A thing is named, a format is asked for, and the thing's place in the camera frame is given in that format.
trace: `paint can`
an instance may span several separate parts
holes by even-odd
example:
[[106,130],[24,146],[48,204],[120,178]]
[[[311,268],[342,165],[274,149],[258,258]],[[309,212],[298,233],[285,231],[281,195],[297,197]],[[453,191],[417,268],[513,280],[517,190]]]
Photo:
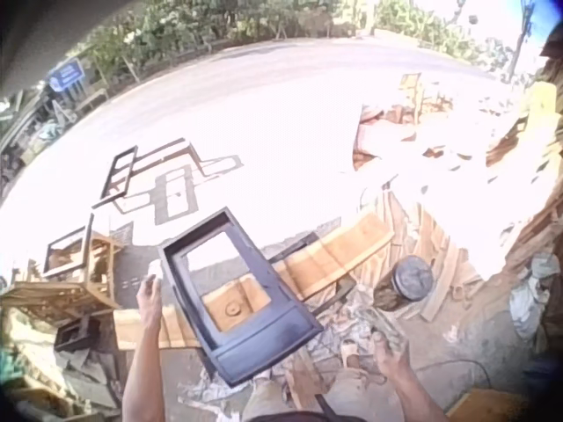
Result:
[[434,286],[432,268],[421,257],[402,258],[373,291],[373,307],[391,312],[424,299]]

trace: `person's arm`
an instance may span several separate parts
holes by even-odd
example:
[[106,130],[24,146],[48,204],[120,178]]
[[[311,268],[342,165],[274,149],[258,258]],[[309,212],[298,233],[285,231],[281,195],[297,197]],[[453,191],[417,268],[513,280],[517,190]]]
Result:
[[165,422],[165,396],[158,349],[162,299],[160,280],[155,280],[154,275],[150,275],[139,287],[137,302],[143,333],[135,349],[123,394],[123,422]]
[[408,352],[408,342],[390,349],[387,339],[380,332],[374,334],[374,344],[379,370],[393,384],[401,402],[405,422],[447,422],[448,417],[432,400],[416,377]]

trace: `sky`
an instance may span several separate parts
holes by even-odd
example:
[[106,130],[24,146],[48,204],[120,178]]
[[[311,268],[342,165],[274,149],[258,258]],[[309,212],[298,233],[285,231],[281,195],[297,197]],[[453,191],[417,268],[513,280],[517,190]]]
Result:
[[[456,0],[415,0],[426,10],[434,10],[444,18],[451,18],[457,9]],[[535,0],[536,7],[531,18],[531,36],[523,46],[519,68],[533,72],[543,66],[543,59],[538,58],[547,36],[561,20],[561,12],[553,0]],[[479,22],[469,25],[468,18],[476,15]],[[520,0],[466,0],[458,24],[471,30],[477,40],[494,37],[507,47],[516,46],[522,28],[522,6]]]

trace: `leg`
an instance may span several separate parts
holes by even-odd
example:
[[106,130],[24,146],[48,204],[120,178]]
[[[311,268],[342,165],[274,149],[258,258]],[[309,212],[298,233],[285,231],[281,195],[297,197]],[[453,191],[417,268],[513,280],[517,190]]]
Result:
[[339,416],[355,416],[372,420],[369,407],[368,373],[360,369],[360,356],[355,343],[340,346],[343,368],[336,375],[334,384],[325,400]]
[[254,391],[243,411],[243,422],[264,415],[275,415],[292,411],[283,402],[282,387],[270,380],[256,381]]

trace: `blue sign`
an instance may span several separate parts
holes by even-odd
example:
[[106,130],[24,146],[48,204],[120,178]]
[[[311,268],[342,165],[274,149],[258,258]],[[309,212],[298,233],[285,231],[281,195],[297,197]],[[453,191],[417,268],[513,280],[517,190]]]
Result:
[[53,70],[48,76],[49,85],[55,92],[63,92],[73,83],[84,77],[84,70],[80,61],[75,58],[64,63],[60,68]]

